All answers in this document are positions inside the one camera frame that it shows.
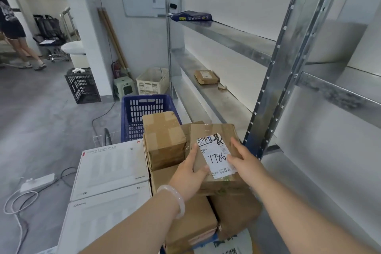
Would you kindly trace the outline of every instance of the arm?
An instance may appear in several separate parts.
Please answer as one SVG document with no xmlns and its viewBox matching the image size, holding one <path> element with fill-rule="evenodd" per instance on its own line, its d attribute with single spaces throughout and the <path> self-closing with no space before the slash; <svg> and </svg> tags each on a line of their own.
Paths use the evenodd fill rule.
<svg viewBox="0 0 381 254">
<path fill-rule="evenodd" d="M 262 163 L 235 139 L 243 160 L 228 156 L 242 179 L 263 201 L 269 216 L 292 254 L 376 254 L 331 223 L 296 194 L 273 179 Z"/>
<path fill-rule="evenodd" d="M 169 182 L 184 201 L 196 194 L 209 171 L 205 167 L 193 173 L 196 152 L 197 147 L 193 147 Z M 179 210 L 179 203 L 174 195 L 162 190 L 79 254 L 157 254 Z"/>
</svg>

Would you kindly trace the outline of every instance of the bracelet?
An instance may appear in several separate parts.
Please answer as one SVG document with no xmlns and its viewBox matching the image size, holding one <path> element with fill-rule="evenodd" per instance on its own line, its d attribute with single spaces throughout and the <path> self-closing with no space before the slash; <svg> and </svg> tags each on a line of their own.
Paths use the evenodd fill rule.
<svg viewBox="0 0 381 254">
<path fill-rule="evenodd" d="M 175 188 L 173 188 L 169 185 L 161 185 L 159 187 L 159 189 L 157 189 L 156 193 L 159 193 L 161 190 L 167 190 L 167 191 L 171 192 L 176 197 L 176 200 L 180 206 L 180 213 L 177 214 L 177 216 L 175 218 L 180 219 L 181 217 L 183 217 L 184 213 L 185 213 L 185 203 L 184 203 L 184 199 L 182 198 L 180 193 L 177 192 L 177 190 Z"/>
</svg>

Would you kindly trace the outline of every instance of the hand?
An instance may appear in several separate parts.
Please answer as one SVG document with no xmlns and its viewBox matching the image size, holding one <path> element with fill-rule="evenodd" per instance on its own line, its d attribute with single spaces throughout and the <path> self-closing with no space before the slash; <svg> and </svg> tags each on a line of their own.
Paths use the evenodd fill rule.
<svg viewBox="0 0 381 254">
<path fill-rule="evenodd" d="M 227 155 L 227 161 L 236 167 L 238 174 L 245 183 L 255 189 L 257 183 L 261 181 L 263 177 L 269 175 L 267 170 L 264 168 L 260 160 L 252 155 L 244 145 L 241 145 L 241 143 L 233 137 L 230 141 L 242 155 L 243 160 L 232 155 Z"/>
<path fill-rule="evenodd" d="M 200 189 L 201 182 L 209 172 L 209 166 L 207 165 L 199 169 L 196 173 L 193 172 L 197 149 L 198 145 L 195 143 L 188 157 L 178 166 L 169 182 L 169 186 L 175 188 L 184 201 L 188 201 L 197 193 L 198 189 Z"/>
</svg>

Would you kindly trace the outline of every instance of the black shorts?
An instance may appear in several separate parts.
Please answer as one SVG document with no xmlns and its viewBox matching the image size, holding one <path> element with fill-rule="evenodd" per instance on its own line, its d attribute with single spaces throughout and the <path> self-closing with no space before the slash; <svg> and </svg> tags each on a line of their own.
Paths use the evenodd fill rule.
<svg viewBox="0 0 381 254">
<path fill-rule="evenodd" d="M 26 37 L 24 28 L 20 21 L 6 21 L 2 24 L 2 31 L 8 39 L 18 39 Z"/>
</svg>

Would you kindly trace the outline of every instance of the person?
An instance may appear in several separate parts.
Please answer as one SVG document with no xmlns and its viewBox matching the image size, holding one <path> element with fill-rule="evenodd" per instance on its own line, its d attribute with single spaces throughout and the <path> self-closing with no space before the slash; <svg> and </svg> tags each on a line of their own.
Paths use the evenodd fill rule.
<svg viewBox="0 0 381 254">
<path fill-rule="evenodd" d="M 342 228 L 331 223 L 304 203 L 296 194 L 272 178 L 262 163 L 234 138 L 231 139 L 243 160 L 228 155 L 229 163 L 263 201 L 264 207 L 291 254 L 376 254 Z M 207 167 L 193 172 L 197 152 L 194 145 L 169 182 L 184 201 L 192 198 L 209 172 Z M 80 254 L 157 254 L 172 220 L 180 211 L 176 196 L 168 190 L 157 192 L 133 214 Z"/>
<path fill-rule="evenodd" d="M 26 43 L 26 35 L 20 21 L 14 15 L 8 0 L 0 0 L 0 27 L 7 41 L 12 45 L 13 49 L 22 59 L 22 66 L 19 69 L 32 68 L 27 59 L 27 54 L 37 60 L 38 67 L 35 70 L 40 71 L 46 68 L 46 64 L 40 59 L 38 54 L 31 49 Z"/>
</svg>

